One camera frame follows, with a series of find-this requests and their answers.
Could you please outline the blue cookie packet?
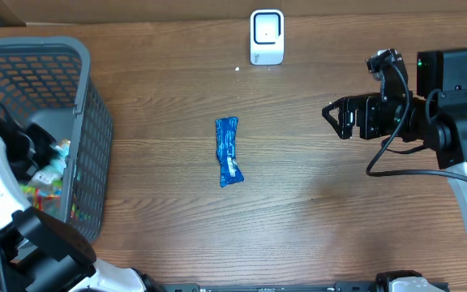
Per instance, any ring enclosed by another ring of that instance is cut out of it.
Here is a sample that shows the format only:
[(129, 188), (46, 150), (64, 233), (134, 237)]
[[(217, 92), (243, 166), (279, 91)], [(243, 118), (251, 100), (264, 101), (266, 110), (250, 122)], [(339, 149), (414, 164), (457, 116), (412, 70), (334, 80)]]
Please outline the blue cookie packet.
[(236, 158), (237, 117), (220, 118), (216, 125), (216, 158), (220, 164), (220, 186), (244, 181)]

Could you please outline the white tube with gold cap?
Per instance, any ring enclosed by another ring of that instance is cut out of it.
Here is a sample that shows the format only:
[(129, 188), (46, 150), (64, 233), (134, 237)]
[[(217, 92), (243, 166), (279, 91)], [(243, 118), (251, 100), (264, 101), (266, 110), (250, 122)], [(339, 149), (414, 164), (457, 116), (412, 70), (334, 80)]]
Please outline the white tube with gold cap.
[(53, 169), (52, 167), (49, 165), (50, 164), (50, 160), (53, 158), (54, 156), (54, 151), (53, 151), (53, 154), (52, 156), (49, 158), (48, 160), (48, 164), (43, 167), (42, 169), (38, 170), (31, 178), (31, 180), (28, 182), (28, 184), (34, 186), (34, 187), (40, 187), (40, 188), (44, 188), (48, 185), (50, 185), (53, 181), (55, 180), (62, 180), (62, 177), (59, 178), (54, 172), (53, 172)]

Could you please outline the green gummy candy bag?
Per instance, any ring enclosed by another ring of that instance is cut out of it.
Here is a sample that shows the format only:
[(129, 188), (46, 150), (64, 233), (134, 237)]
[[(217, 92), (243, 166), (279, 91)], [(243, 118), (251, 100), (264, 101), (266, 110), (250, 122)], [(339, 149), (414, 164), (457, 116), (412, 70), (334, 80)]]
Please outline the green gummy candy bag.
[(34, 208), (38, 208), (57, 219), (61, 218), (62, 180), (55, 180), (44, 188), (34, 187), (30, 184), (24, 185), (23, 183), (20, 183), (19, 186)]

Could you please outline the mint green wipes packet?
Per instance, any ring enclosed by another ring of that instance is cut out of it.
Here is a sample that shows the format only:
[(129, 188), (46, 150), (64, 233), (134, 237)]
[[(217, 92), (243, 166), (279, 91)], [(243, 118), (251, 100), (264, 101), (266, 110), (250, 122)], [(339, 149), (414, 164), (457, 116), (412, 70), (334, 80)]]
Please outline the mint green wipes packet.
[(50, 166), (53, 172), (61, 178), (64, 174), (64, 170), (67, 167), (66, 158), (69, 155), (71, 142), (69, 140), (61, 140), (57, 144), (52, 146), (54, 156), (50, 160)]

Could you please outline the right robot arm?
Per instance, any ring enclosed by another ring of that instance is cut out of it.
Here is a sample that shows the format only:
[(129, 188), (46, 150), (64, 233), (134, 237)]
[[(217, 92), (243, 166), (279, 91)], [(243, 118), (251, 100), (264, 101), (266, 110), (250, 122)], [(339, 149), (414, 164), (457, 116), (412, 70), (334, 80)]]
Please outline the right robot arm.
[[(380, 90), (342, 97), (323, 108), (323, 117), (343, 140), (351, 138), (353, 127), (359, 127), (364, 140), (382, 140), (366, 167), (371, 177), (446, 178), (467, 234), (467, 48), (418, 53), (415, 92), (409, 89), (407, 69), (397, 50), (378, 51), (366, 66), (380, 82)], [(396, 137), (406, 143), (422, 141), (406, 153), (434, 151), (437, 169), (375, 171), (374, 165)]]

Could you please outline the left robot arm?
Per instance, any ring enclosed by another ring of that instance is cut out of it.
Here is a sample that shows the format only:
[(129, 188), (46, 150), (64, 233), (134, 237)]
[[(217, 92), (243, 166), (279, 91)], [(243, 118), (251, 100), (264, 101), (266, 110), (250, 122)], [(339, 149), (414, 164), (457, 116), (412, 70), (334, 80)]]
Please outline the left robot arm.
[(99, 260), (77, 230), (30, 205), (10, 166), (28, 154), (7, 149), (24, 138), (0, 118), (0, 290), (160, 291), (146, 273)]

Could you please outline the white barcode scanner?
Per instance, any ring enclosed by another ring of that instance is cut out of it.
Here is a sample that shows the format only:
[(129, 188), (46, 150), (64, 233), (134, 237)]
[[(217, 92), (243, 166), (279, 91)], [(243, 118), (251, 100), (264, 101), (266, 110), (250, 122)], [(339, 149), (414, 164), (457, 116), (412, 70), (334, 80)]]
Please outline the white barcode scanner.
[(285, 17), (277, 9), (253, 11), (250, 17), (250, 60), (252, 65), (273, 66), (283, 62)]

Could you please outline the grey plastic mesh basket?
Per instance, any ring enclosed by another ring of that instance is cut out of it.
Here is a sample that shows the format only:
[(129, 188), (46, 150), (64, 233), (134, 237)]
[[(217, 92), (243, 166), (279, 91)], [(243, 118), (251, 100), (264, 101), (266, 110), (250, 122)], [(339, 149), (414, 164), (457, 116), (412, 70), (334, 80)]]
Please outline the grey plastic mesh basket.
[(93, 242), (101, 232), (113, 119), (90, 68), (75, 38), (0, 38), (0, 116), (70, 141), (59, 218)]

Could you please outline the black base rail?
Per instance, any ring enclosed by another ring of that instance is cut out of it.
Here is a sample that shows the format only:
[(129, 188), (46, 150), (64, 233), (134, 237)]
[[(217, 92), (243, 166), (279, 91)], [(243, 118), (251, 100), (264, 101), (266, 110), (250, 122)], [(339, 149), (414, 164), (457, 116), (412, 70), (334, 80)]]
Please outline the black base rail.
[(200, 286), (195, 283), (162, 284), (166, 292), (384, 292), (374, 281), (339, 281), (323, 285)]

